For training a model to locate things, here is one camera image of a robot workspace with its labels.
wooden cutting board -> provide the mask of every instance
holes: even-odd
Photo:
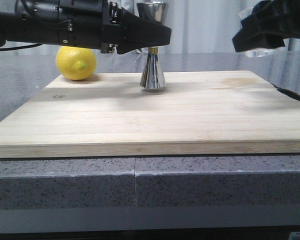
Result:
[[[300,102],[249,71],[59,76],[0,123],[0,158],[300,153]]]

